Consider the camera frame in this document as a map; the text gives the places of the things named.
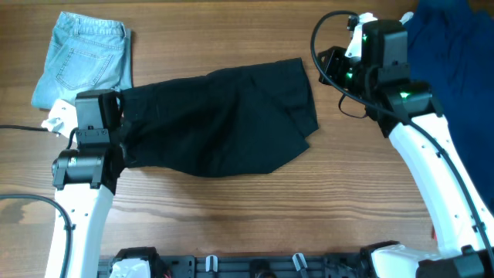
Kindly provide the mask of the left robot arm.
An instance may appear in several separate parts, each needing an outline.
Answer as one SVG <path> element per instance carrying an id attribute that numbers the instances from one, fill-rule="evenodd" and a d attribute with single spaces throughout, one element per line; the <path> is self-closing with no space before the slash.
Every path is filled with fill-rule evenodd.
<path id="1" fill-rule="evenodd" d="M 76 148 L 52 164 L 59 205 L 45 275 L 95 277 L 107 215 L 125 169 L 120 143 L 123 100 L 113 90 L 78 93 Z"/>

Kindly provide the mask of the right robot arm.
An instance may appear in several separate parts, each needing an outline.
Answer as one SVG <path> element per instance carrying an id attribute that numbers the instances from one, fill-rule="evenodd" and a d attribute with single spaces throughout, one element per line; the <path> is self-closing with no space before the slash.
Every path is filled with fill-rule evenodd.
<path id="1" fill-rule="evenodd" d="M 493 217 L 469 177 L 428 83 L 410 77 L 397 20 L 348 12 L 347 48 L 312 52 L 320 82 L 364 105 L 408 166 L 433 223 L 437 250 L 399 242 L 364 247 L 369 277 L 491 277 Z"/>

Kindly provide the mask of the black shorts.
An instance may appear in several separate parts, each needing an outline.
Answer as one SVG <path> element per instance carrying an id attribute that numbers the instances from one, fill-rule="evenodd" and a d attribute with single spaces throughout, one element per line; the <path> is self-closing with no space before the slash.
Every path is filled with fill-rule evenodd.
<path id="1" fill-rule="evenodd" d="M 121 95 L 129 168 L 206 178 L 268 174 L 306 151 L 318 128 L 299 58 L 137 86 Z"/>

